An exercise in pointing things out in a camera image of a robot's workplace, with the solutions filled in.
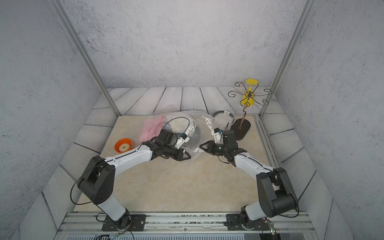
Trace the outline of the pink fluffy towel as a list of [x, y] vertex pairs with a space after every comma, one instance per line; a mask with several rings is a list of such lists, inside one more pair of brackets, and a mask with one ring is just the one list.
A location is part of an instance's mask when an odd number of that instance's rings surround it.
[[144, 122], [139, 141], [146, 142], [157, 137], [166, 122], [167, 118], [163, 115], [148, 118]]

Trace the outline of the clear plastic vacuum bag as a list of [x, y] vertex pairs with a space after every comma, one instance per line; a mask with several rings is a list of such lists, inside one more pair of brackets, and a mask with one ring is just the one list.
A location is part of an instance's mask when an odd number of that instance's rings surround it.
[[144, 121], [139, 141], [149, 141], [165, 129], [171, 132], [171, 146], [186, 150], [194, 160], [203, 152], [200, 145], [207, 141], [222, 144], [222, 132], [234, 123], [235, 116], [228, 111], [213, 115], [196, 110], [164, 113]]

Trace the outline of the grey fluffy towel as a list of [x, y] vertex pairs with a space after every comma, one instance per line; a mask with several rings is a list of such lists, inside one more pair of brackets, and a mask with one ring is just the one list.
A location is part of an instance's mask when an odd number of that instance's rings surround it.
[[193, 133], [188, 135], [189, 141], [184, 143], [184, 146], [189, 149], [196, 149], [202, 143], [202, 135], [199, 128], [196, 128]]

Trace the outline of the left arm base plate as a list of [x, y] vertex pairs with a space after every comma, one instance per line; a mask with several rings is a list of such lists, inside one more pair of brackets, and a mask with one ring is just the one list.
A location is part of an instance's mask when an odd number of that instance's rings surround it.
[[144, 214], [124, 215], [118, 221], [112, 220], [106, 216], [103, 221], [102, 232], [122, 232], [128, 230], [131, 232], [142, 232], [145, 228], [147, 216]]

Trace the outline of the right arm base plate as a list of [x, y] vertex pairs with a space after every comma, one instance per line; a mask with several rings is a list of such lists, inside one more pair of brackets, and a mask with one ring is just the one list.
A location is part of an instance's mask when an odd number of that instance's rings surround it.
[[242, 213], [227, 214], [224, 226], [228, 231], [269, 231], [270, 225], [266, 219], [249, 220], [246, 215]]

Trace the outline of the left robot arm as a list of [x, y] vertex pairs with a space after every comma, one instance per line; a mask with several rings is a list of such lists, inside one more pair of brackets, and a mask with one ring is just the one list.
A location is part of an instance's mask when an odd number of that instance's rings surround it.
[[171, 158], [178, 162], [189, 160], [191, 155], [172, 145], [174, 134], [161, 130], [157, 137], [143, 142], [139, 147], [114, 157], [93, 157], [77, 181], [77, 187], [91, 202], [98, 206], [112, 223], [127, 228], [132, 220], [129, 211], [114, 195], [115, 179], [121, 173], [149, 162], [157, 157]]

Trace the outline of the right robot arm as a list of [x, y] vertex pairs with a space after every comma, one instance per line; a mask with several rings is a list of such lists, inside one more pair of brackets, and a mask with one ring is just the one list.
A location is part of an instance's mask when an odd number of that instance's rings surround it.
[[256, 180], [259, 198], [255, 203], [242, 207], [241, 218], [244, 224], [275, 216], [289, 218], [285, 213], [291, 210], [300, 212], [287, 171], [256, 160], [238, 146], [233, 131], [223, 132], [222, 144], [210, 140], [201, 144], [200, 149], [213, 156], [225, 157], [228, 163]]

